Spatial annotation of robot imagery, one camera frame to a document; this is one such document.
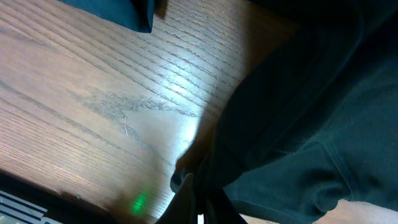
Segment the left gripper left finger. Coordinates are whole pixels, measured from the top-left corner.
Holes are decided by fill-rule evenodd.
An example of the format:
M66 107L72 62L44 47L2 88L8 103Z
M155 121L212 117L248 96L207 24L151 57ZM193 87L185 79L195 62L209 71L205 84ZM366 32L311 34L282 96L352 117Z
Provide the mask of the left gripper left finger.
M155 224L197 224L194 175L187 174L169 206Z

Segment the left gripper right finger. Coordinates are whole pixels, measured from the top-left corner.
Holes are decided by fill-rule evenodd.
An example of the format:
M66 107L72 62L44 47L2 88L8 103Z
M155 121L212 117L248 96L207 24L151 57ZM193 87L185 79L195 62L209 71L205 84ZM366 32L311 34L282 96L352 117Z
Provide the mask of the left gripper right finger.
M206 197L204 221L204 224L247 224L222 189Z

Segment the black Sydro t-shirt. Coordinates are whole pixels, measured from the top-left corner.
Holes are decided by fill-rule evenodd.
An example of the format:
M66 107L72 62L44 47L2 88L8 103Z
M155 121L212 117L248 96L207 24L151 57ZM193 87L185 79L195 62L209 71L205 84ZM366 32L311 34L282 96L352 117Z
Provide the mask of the black Sydro t-shirt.
M313 223L340 200L397 210L397 1L260 1L300 29L235 89L215 130L177 163L196 210Z

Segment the folded navy blue shorts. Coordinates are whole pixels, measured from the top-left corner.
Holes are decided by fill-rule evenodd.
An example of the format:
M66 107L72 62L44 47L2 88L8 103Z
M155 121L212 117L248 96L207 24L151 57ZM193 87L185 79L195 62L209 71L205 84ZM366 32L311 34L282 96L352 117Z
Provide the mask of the folded navy blue shorts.
M59 0L107 21L142 33L151 33L160 0Z

